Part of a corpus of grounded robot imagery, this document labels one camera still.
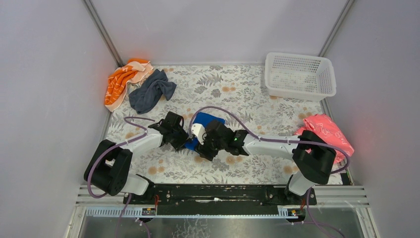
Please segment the blue towel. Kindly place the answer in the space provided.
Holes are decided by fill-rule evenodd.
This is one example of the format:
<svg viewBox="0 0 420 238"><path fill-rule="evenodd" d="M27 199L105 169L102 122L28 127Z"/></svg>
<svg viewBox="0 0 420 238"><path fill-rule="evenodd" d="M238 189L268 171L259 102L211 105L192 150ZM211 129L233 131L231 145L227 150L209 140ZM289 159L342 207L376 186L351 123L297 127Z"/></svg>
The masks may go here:
<svg viewBox="0 0 420 238"><path fill-rule="evenodd" d="M193 121L193 124L194 123L200 123L206 128L206 126L210 122L212 122L213 120L216 120L218 122L221 122L222 124L225 124L224 119L212 116L210 114L202 113L202 112L197 114L197 116L195 117L195 119ZM198 143L197 138L194 135L193 135L193 138L191 140L189 140L185 143L185 147L189 150L192 150L192 151L195 151L195 148L196 148L197 145L200 145L200 143Z"/></svg>

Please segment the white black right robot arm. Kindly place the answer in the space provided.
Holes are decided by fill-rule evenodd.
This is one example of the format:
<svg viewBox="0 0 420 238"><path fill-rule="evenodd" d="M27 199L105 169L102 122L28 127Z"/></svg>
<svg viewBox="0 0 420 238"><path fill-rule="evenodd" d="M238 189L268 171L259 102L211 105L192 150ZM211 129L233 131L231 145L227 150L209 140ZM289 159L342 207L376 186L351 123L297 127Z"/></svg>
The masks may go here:
<svg viewBox="0 0 420 238"><path fill-rule="evenodd" d="M293 161L299 170L285 192L298 196L314 185L328 183L336 156L333 148L308 130L298 136L263 138L243 129L233 131L214 119L206 126L192 124L191 133L198 141L195 151L209 161L222 150L235 156L267 155Z"/></svg>

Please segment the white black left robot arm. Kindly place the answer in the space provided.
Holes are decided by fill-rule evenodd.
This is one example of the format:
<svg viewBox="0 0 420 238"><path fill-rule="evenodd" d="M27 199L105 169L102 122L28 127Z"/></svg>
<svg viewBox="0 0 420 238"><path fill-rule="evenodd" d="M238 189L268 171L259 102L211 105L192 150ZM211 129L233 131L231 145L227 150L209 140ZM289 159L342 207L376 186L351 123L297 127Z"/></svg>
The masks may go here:
<svg viewBox="0 0 420 238"><path fill-rule="evenodd" d="M152 182L130 173L132 157L170 144L175 150L183 149L188 139L184 130L184 118L168 112L165 118L144 127L141 134L119 143L105 139L99 143L84 173L88 194L93 198L119 193L143 195Z"/></svg>

